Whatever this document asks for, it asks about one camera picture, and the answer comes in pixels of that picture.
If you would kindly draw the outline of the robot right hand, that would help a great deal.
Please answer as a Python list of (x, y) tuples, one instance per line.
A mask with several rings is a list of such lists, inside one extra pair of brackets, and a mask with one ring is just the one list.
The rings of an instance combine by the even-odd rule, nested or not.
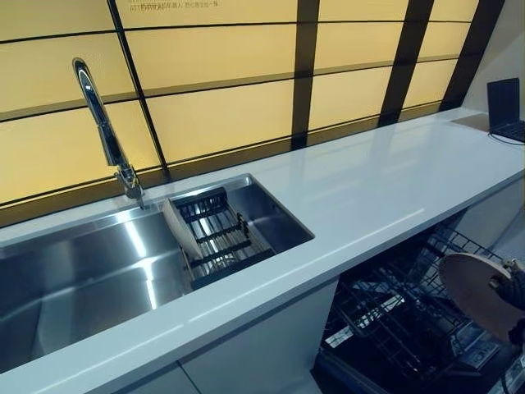
[(518, 259), (505, 262), (505, 270), (510, 278), (495, 275), (489, 281), (489, 287), (508, 305), (519, 310), (522, 316), (509, 331), (510, 342), (524, 348), (524, 264)]

